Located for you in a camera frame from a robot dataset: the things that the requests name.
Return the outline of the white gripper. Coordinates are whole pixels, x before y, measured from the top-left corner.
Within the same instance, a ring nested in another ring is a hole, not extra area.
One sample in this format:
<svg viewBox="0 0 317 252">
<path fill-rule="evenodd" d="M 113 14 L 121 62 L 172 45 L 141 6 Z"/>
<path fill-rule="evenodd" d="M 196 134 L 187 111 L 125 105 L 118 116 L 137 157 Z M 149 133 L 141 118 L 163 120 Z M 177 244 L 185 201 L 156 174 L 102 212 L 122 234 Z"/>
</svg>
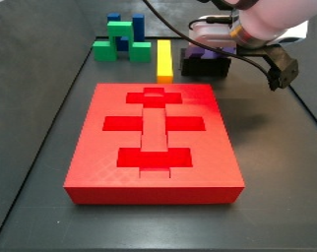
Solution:
<svg viewBox="0 0 317 252">
<path fill-rule="evenodd" d="M 195 42 L 216 48 L 235 47 L 229 35 L 232 18 L 227 15 L 207 15 L 189 21 L 189 38 Z"/>
</svg>

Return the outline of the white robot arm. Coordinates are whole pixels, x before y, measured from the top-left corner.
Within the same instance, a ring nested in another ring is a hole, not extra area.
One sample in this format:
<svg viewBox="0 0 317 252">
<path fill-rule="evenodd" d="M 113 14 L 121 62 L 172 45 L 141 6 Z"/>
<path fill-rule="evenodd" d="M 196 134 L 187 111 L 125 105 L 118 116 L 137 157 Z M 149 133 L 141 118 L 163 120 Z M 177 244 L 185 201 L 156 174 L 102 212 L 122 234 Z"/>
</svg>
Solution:
<svg viewBox="0 0 317 252">
<path fill-rule="evenodd" d="M 307 21 L 317 15 L 317 0 L 203 0 L 219 10 L 231 10 L 227 24 L 207 22 L 201 16 L 189 25 L 189 36 L 204 45 L 224 47 L 236 44 L 255 49 L 284 39 L 300 40 L 307 35 Z"/>
</svg>

